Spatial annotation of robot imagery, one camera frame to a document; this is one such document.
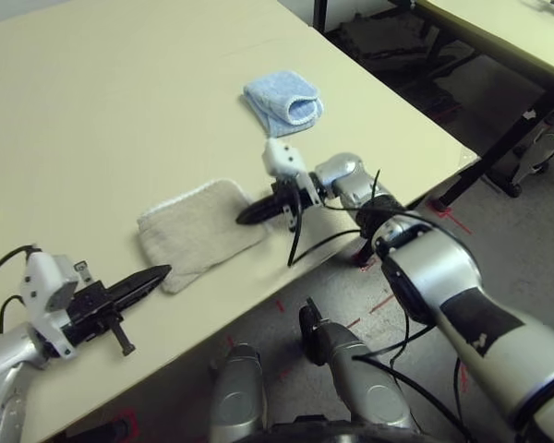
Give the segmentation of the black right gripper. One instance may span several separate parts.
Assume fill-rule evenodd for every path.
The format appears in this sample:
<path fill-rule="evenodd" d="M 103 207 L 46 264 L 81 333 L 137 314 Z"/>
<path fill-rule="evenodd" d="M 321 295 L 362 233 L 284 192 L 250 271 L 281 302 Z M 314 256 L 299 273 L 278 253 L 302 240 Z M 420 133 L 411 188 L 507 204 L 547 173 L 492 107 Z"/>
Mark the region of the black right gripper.
<path fill-rule="evenodd" d="M 237 216 L 240 225 L 256 225 L 283 215 L 287 228 L 294 232 L 302 222 L 304 201 L 295 180 L 276 180 L 271 185 L 272 196 L 262 198 L 243 209 Z"/>

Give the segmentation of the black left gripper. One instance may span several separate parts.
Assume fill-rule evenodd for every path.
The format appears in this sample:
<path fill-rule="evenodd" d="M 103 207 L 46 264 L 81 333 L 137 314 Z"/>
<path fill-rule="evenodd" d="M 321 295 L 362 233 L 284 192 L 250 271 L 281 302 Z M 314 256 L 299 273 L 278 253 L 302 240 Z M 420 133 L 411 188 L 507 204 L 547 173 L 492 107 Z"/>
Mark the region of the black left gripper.
<path fill-rule="evenodd" d="M 123 356 L 136 350 L 121 327 L 122 312 L 156 289 L 170 273 L 168 264 L 135 272 L 106 288 L 94 282 L 75 293 L 66 313 L 70 323 L 64 335 L 73 346 L 91 341 L 111 331 L 122 349 Z"/>

